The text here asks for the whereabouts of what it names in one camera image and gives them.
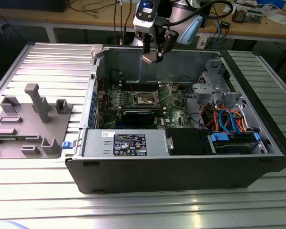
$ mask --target power supply label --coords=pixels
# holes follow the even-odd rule
[[[146,156],[145,135],[114,135],[115,156]]]

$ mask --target blue latch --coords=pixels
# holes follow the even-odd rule
[[[261,136],[258,133],[254,133],[254,137],[258,142],[261,140]]]
[[[61,148],[62,149],[72,149],[73,142],[63,142]]]
[[[229,141],[229,137],[228,137],[228,134],[226,133],[212,133],[211,140],[212,142]]]

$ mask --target motherboard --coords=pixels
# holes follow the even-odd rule
[[[98,98],[102,129],[192,127],[178,84],[114,84],[99,91]]]

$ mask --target circuit board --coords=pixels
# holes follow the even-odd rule
[[[155,92],[122,91],[112,85],[99,93],[101,128],[103,129],[165,129],[167,127],[192,127],[184,109],[183,90],[163,85]],[[152,112],[153,123],[125,126],[123,114],[128,112]]]

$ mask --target floor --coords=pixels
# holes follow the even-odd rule
[[[48,37],[44,28],[15,26],[15,29],[28,42],[48,42]],[[114,44],[114,36],[112,31],[55,29],[55,33],[60,43]],[[133,36],[133,33],[127,34],[126,42],[131,43]],[[176,44],[176,47],[195,48],[197,41],[198,38],[196,38],[191,45]],[[233,44],[233,39],[227,39],[225,43],[218,45],[218,47],[211,48],[230,50]],[[0,80],[17,58],[24,45],[25,43],[23,40],[10,27],[5,28],[4,35],[0,37]],[[273,42],[257,42],[253,47],[253,51],[261,54],[272,67],[276,66],[278,59],[283,53],[283,51],[279,49]],[[286,64],[279,72],[279,75],[286,83]]]

